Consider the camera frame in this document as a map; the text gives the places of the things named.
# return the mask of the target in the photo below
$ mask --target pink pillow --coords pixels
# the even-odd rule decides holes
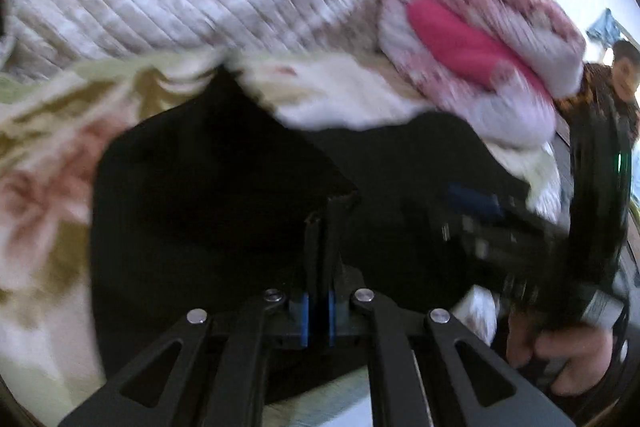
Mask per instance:
[[[469,26],[438,1],[412,1],[406,13],[433,58],[460,78],[493,90],[494,71],[501,62],[508,62],[523,74],[531,87],[550,98],[536,73],[506,44]]]

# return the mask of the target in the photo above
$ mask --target black device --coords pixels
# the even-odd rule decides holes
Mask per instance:
[[[425,245],[448,245],[437,251],[457,255],[443,262],[462,261],[469,284],[535,310],[545,328],[611,327],[625,305],[612,279],[626,232],[630,146],[611,113],[587,112],[582,124],[572,136],[568,235],[514,200],[455,184],[438,203],[403,211]],[[400,309],[343,264],[339,238],[358,198],[332,198],[308,218],[298,265],[264,295],[237,312],[190,311],[61,427],[259,426],[270,358],[307,349],[364,350],[375,427],[430,418],[442,427],[572,425],[449,312]],[[550,381],[548,368],[543,377]]]
[[[574,425],[447,311],[399,309],[342,263],[333,238],[354,198],[310,218],[288,283],[235,316],[190,311],[61,427],[256,427],[270,355],[313,344],[366,351],[376,427]]]

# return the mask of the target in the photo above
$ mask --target person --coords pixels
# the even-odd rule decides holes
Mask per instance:
[[[611,102],[619,116],[629,120],[630,139],[638,139],[640,108],[636,90],[640,86],[640,50],[631,42],[620,40],[613,44],[613,64],[587,63],[584,65],[579,92],[572,97],[556,101],[560,115],[571,127],[572,117],[582,104],[602,107]]]
[[[526,314],[511,312],[509,317],[506,358],[511,367],[524,367],[534,355],[542,360],[568,360],[551,385],[556,396],[578,396],[595,387],[609,369],[612,352],[610,330],[578,326],[534,336],[533,322]]]
[[[628,41],[613,45],[611,67],[604,64],[584,65],[579,92],[556,101],[560,115],[570,128],[576,110],[583,104],[603,107],[611,103],[619,116],[629,120],[630,139],[638,139],[640,109],[636,90],[640,85],[640,51]],[[610,330],[580,326],[561,331],[534,334],[527,315],[512,312],[506,358],[514,368],[521,368],[536,356],[539,359],[568,359],[551,386],[557,396],[579,396],[594,388],[605,376],[611,364],[614,338]]]

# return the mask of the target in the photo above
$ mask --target human hand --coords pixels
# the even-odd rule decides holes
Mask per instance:
[[[560,331],[543,331],[534,338],[533,322],[526,314],[511,312],[507,360],[516,369],[539,359],[568,359],[551,386],[558,396],[577,396],[596,386],[604,377],[613,352],[613,334],[600,328],[578,326]]]

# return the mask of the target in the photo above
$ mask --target black fabric bag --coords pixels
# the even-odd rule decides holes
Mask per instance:
[[[303,134],[271,118],[232,74],[217,74],[196,99],[120,136],[98,166],[91,279],[106,376],[188,310],[235,310],[276,284],[302,254],[308,214],[354,186],[362,201],[347,222],[345,263],[402,307],[452,305],[468,289],[463,274],[456,282],[435,269],[402,211],[407,201],[427,204],[449,183],[517,200],[528,191],[451,115]],[[297,357],[297,370],[280,371],[284,387],[272,375],[268,399],[362,363]]]

